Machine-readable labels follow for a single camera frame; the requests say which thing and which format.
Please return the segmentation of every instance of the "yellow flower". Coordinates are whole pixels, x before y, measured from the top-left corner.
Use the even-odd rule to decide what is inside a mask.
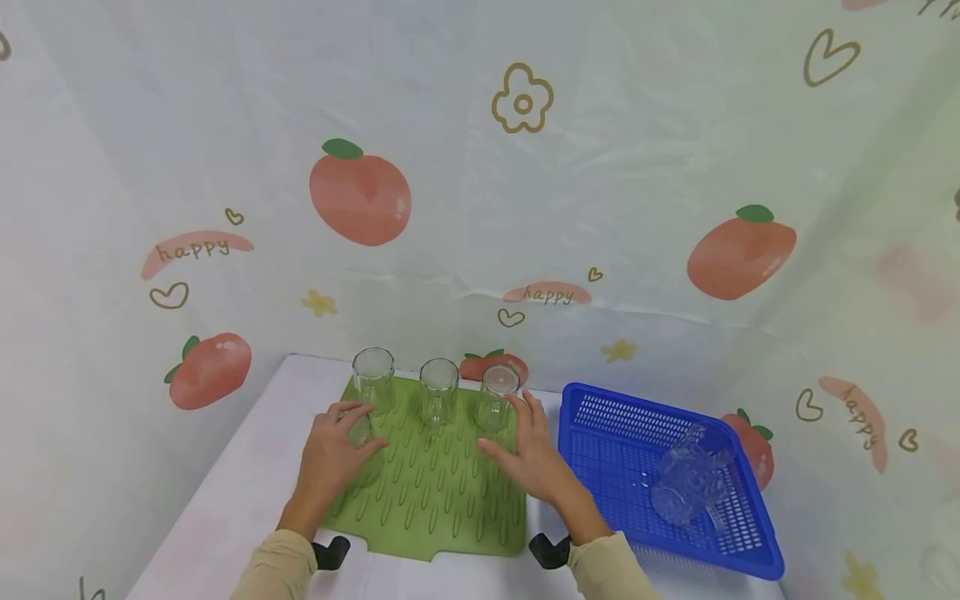
[[[324,313],[337,314],[337,303],[330,296],[321,296],[317,290],[308,290],[307,296],[300,300],[300,304],[313,310],[315,317],[322,317]]]
[[[879,579],[876,568],[870,563],[858,564],[849,550],[846,559],[850,574],[843,578],[843,588],[853,594],[856,600],[884,600],[883,594],[876,588]]]
[[[503,75],[503,89],[493,96],[493,118],[503,131],[536,133],[546,124],[546,112],[553,105],[553,88],[537,79],[523,62],[510,65]]]
[[[626,362],[628,360],[634,360],[636,344],[626,340],[617,340],[613,346],[604,346],[600,348],[600,351],[607,355],[608,364],[615,363],[618,360]]]

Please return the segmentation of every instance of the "hand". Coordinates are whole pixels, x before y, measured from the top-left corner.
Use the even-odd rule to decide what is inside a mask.
[[[564,520],[573,543],[583,545],[612,535],[593,496],[579,481],[564,457],[550,443],[550,424],[538,399],[526,390],[524,402],[509,396],[516,410],[516,454],[497,443],[480,440],[480,449],[525,492],[555,509]]]
[[[371,440],[359,448],[350,442],[350,429],[371,412],[373,406],[369,404],[337,402],[313,419],[313,428],[303,447],[297,486],[277,529],[290,529],[312,540],[334,498],[347,488],[374,454],[390,445],[385,438]]]
[[[550,424],[543,405],[523,391],[508,396],[516,410],[516,455],[490,440],[480,440],[480,449],[492,458],[517,485],[538,500],[555,505],[557,500],[580,487],[564,457],[550,443]]]

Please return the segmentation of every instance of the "white fabric backdrop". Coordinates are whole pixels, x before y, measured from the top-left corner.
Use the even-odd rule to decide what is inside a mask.
[[[0,588],[122,596],[283,355],[376,345],[742,408],[773,433],[752,444],[791,600],[960,597],[952,4],[0,0]],[[518,61],[552,90],[535,132],[492,112]],[[338,137],[408,183],[396,239],[354,243],[311,202]],[[796,247],[763,275],[738,262],[761,242],[715,252],[765,282],[711,297],[687,260],[748,204]],[[142,275],[192,231],[230,252]],[[180,308],[151,301],[181,281]],[[537,281],[591,302],[504,301]],[[243,354],[218,338],[164,383],[222,333],[251,349],[242,387],[171,392]],[[821,377],[876,405],[882,473]]]

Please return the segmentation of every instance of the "glass mug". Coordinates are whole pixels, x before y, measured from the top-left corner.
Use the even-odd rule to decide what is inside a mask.
[[[503,429],[510,415],[510,394],[520,389],[520,376],[509,365],[492,365],[483,372],[475,420],[486,436]]]
[[[358,420],[350,428],[347,437],[355,448],[362,448],[372,441],[376,435],[373,431],[373,419],[370,418],[370,415],[364,415],[361,417],[360,420]],[[383,470],[383,465],[384,453],[377,452],[370,458],[369,461],[367,461],[364,466],[360,468],[360,472],[357,473],[354,483],[361,488],[366,488],[369,484],[376,481],[376,478],[380,476],[380,472]]]
[[[730,435],[719,425],[694,423],[660,459],[660,480],[650,490],[654,510],[674,525],[689,525],[706,510],[724,529],[715,506],[726,495],[724,468],[733,460]]]
[[[367,348],[353,357],[357,399],[377,411],[394,408],[394,356],[383,348]]]
[[[434,358],[420,368],[420,417],[431,431],[453,422],[460,370],[445,358]]]

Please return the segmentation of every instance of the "black clip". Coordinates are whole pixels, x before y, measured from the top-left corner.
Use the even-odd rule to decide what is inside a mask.
[[[553,545],[545,534],[536,534],[527,547],[540,566],[548,571],[565,566],[570,559],[570,536]]]
[[[317,569],[320,571],[335,571],[340,568],[350,551],[350,540],[337,536],[330,542],[330,547],[312,542],[313,554],[317,557]]]

